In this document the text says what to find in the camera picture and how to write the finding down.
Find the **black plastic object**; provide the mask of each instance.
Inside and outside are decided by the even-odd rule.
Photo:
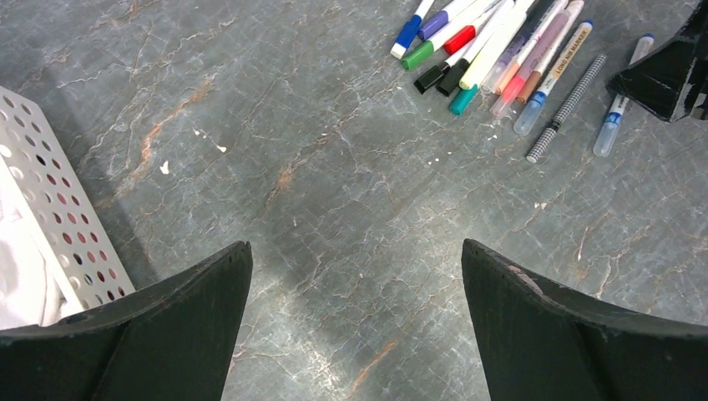
[[[425,91],[435,86],[441,79],[445,78],[445,74],[448,73],[450,65],[444,61],[439,65],[433,65],[428,71],[423,73],[413,85],[418,89],[418,92],[424,94]]]
[[[460,58],[460,61],[445,74],[445,78],[437,85],[437,91],[449,97],[460,87],[460,79],[463,78],[468,68],[469,62],[464,58]]]
[[[609,79],[608,87],[656,117],[708,119],[708,0],[661,47]]]
[[[471,240],[463,282],[495,401],[708,399],[708,327],[601,302]]]
[[[237,242],[54,326],[0,332],[0,399],[219,400],[252,269]]]

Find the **purple marker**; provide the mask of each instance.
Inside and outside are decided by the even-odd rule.
[[[435,32],[452,21],[465,8],[476,1],[482,0],[452,0],[445,8],[430,17],[418,30],[418,37],[421,40],[428,40]]]

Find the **marker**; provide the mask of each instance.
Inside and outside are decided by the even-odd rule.
[[[553,60],[556,51],[558,50],[560,45],[563,44],[565,35],[570,32],[570,29],[573,27],[573,24],[575,24],[575,20],[578,19],[580,12],[583,11],[583,6],[584,2],[582,0],[575,0],[574,2],[570,2],[568,8],[566,8],[566,10],[570,11],[570,18],[568,19],[568,23],[565,25],[560,35],[558,35],[558,37],[556,38],[556,42],[554,43],[551,50],[546,53],[546,56],[541,60],[539,65],[536,66],[534,71],[531,73],[531,77],[528,78],[526,84],[523,86],[523,89],[521,89],[521,92],[518,93],[517,101],[519,103],[525,104],[528,97],[531,96],[531,94],[538,86],[541,77],[544,75],[546,69],[548,69],[549,65],[551,64],[551,61]]]
[[[489,6],[487,10],[484,11],[484,14],[479,16],[479,18],[475,19],[474,22],[472,22],[465,28],[462,28],[460,32],[455,33],[455,35],[452,36],[450,40],[445,42],[442,48],[444,48],[445,51],[448,52],[448,54],[453,54],[457,52],[462,46],[464,46],[466,43],[469,43],[470,40],[474,39],[477,36],[477,34],[484,28],[484,26],[487,25],[489,19],[494,15],[495,12],[497,12],[499,6],[501,5],[502,2],[499,1],[498,3],[494,3],[493,5]]]
[[[450,67],[462,58],[464,52],[467,51],[470,46],[472,46],[472,42],[467,43],[465,47],[459,49],[455,54],[448,57],[442,63],[433,65],[428,71],[418,77],[416,82],[413,83],[416,89],[418,89],[418,92],[424,94],[426,90],[432,88],[435,84],[443,80],[445,74],[447,74],[450,70]]]
[[[489,92],[501,94],[502,91],[506,89],[509,81],[511,81],[511,79],[516,75],[518,69],[521,68],[521,65],[534,50],[536,44],[539,42],[544,33],[546,33],[546,30],[549,28],[551,22],[553,22],[554,17],[563,11],[567,5],[568,0],[556,0],[556,2],[553,3],[543,14],[540,22],[534,27],[534,32],[531,34],[530,38],[528,38],[526,44],[518,51],[518,53],[516,53],[509,61],[505,58],[499,60],[498,65],[494,66],[494,71],[496,71],[496,74],[489,78]]]
[[[570,113],[573,112],[573,109],[580,101],[580,98],[583,97],[585,91],[593,83],[597,73],[604,65],[605,60],[607,60],[607,56],[604,54],[597,56],[595,60],[593,60],[593,63],[588,67],[588,70],[585,71],[585,74],[583,74],[583,78],[581,78],[573,88],[573,92],[570,93],[568,98],[566,98],[563,102],[563,105],[560,106],[560,109],[558,109],[555,113],[555,116],[551,120],[548,128],[546,128],[544,133],[541,134],[539,140],[536,141],[534,147],[531,148],[531,151],[529,151],[528,155],[526,155],[526,160],[531,163],[536,163],[539,161],[555,135],[560,130],[560,127],[565,122],[565,119],[567,119]]]
[[[573,60],[573,57],[578,53],[585,39],[588,38],[592,31],[592,21],[581,23],[578,29],[575,30],[573,37],[570,38],[568,44],[566,44],[563,51],[560,52],[558,60],[556,60],[554,66],[546,76],[546,79],[539,87],[539,90],[528,100],[528,104],[526,104],[523,112],[521,112],[521,115],[513,125],[513,130],[517,134],[526,136],[528,132],[531,131],[534,124],[536,124],[536,120],[539,119],[541,111],[544,109],[546,98],[548,98],[554,86],[558,83],[560,76],[563,75],[565,69],[570,65],[570,61]]]
[[[413,69],[422,63],[431,54],[435,53],[460,29],[473,22],[477,17],[484,13],[487,8],[487,3],[492,0],[480,0],[472,3],[471,6],[465,8],[455,19],[448,25],[445,25],[432,35],[428,40],[418,45],[408,56],[401,60],[401,64],[405,69]]]
[[[494,117],[501,119],[506,115],[516,95],[521,91],[524,84],[526,84],[526,80],[531,76],[531,73],[539,61],[541,61],[541,58],[550,50],[556,37],[558,37],[560,31],[563,30],[563,26],[568,22],[568,18],[570,18],[570,12],[568,10],[563,10],[554,17],[548,30],[546,30],[546,33],[544,33],[541,40],[539,40],[539,44],[536,45],[531,55],[528,56],[521,66],[518,74],[513,77],[509,85],[504,89],[502,95],[497,99],[497,102],[492,106],[492,114],[494,114]]]
[[[482,51],[479,52],[477,57],[474,58],[474,61],[472,61],[472,64],[470,64],[469,69],[465,73],[468,79],[465,80],[464,83],[460,80],[460,87],[463,90],[460,91],[453,103],[450,104],[450,111],[453,114],[460,115],[464,112],[469,102],[472,101],[474,95],[476,95],[479,90],[479,81],[489,69],[492,68],[492,64],[497,61],[497,58],[504,51],[504,48],[511,42],[514,34],[521,28],[521,25],[523,25],[528,7],[526,7],[525,4],[522,5],[525,8],[519,8],[516,12],[512,10],[508,15],[507,23],[500,27],[498,34],[494,35],[487,44],[484,45]]]
[[[408,48],[411,47],[413,39],[416,38],[416,32],[418,31],[418,28],[420,28],[420,24],[422,23],[422,19],[425,18],[425,14],[427,14],[427,11],[430,10],[432,2],[434,1],[435,0],[422,0],[420,5],[416,9],[416,12],[413,13],[411,20],[403,25],[403,28],[401,28],[401,32],[398,33],[396,42],[391,48],[391,55],[393,57],[398,58],[400,60],[401,57],[403,57],[403,54],[406,53]]]
[[[428,40],[435,32],[439,31],[440,28],[444,27],[445,24],[452,21],[459,13],[476,1],[478,0],[452,0],[418,29],[418,37],[421,40]]]
[[[471,89],[482,83],[484,77],[487,76],[489,70],[492,69],[513,36],[523,25],[532,2],[533,0],[517,0],[512,12],[506,18],[506,23],[499,27],[492,39],[484,45],[484,48],[474,58],[469,69],[460,79],[460,88]]]
[[[462,58],[450,69],[445,78],[437,86],[437,91],[445,96],[452,94],[458,88],[460,79],[463,77],[469,64],[477,57],[479,52],[485,47],[489,39],[497,33],[499,27],[504,25],[504,21],[513,10],[513,0],[503,0],[494,16],[489,19],[482,32],[474,39],[474,43],[463,55]]]
[[[647,53],[651,50],[654,45],[654,36],[651,33],[647,33],[643,36],[637,43],[634,54],[632,54],[632,59],[630,65],[640,61]],[[620,123],[622,122],[622,115],[627,110],[630,104],[630,100],[625,96],[617,95],[614,98],[612,107],[609,109],[607,118],[604,120],[602,125],[602,130],[599,132],[597,141],[593,148],[593,153],[597,156],[606,157],[612,150],[612,145],[614,145],[614,140],[617,139],[617,131],[620,129]]]

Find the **marble tabletop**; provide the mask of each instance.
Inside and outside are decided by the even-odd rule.
[[[441,8],[445,2],[435,3]],[[137,287],[233,241],[255,269],[224,399],[488,399],[463,292],[477,239],[581,292],[708,324],[706,125],[626,116],[603,82],[696,0],[596,0],[549,99],[608,62],[537,165],[412,86],[414,0],[6,0],[0,85],[36,101]]]

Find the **black marker cap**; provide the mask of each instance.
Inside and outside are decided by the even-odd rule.
[[[437,85],[437,91],[445,96],[453,94],[455,89],[460,87],[460,79],[467,72],[468,67],[469,62],[464,58],[460,58],[460,61],[448,71],[445,78]]]
[[[445,73],[450,69],[448,63],[440,63],[438,65],[432,66],[428,71],[423,73],[416,82],[413,83],[418,92],[424,94],[426,90],[432,88],[440,82],[441,79],[445,78]]]

